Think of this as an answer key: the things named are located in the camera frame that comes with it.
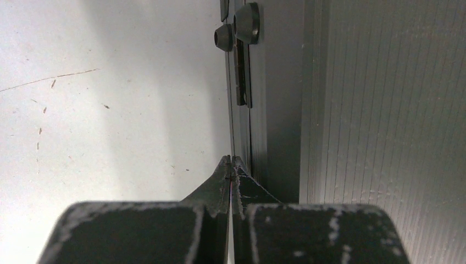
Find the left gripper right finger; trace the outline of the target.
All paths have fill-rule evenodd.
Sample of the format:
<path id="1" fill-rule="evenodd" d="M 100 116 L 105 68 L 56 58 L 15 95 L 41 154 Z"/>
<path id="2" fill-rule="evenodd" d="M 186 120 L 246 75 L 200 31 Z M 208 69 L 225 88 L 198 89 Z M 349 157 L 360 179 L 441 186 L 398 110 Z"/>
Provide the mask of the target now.
<path id="1" fill-rule="evenodd" d="M 283 203 L 231 160 L 236 263 L 408 263 L 391 218 L 361 204 Z"/>

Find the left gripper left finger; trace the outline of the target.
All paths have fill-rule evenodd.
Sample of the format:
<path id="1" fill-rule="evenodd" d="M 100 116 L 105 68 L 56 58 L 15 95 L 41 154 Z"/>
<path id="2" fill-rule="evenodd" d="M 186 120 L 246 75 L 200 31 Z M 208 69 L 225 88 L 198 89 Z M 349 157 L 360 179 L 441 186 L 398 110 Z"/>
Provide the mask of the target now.
<path id="1" fill-rule="evenodd" d="M 181 201 L 86 201 L 58 218 L 39 263 L 227 263 L 231 157 Z"/>

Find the black poker set case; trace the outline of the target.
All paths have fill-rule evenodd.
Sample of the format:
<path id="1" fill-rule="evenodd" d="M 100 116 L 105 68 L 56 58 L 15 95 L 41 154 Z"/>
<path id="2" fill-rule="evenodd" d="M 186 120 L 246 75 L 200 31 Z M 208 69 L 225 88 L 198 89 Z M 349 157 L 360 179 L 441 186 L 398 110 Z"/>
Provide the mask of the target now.
<path id="1" fill-rule="evenodd" d="M 465 263 L 465 1 L 221 1 L 231 144 L 282 202 L 371 204 Z"/>

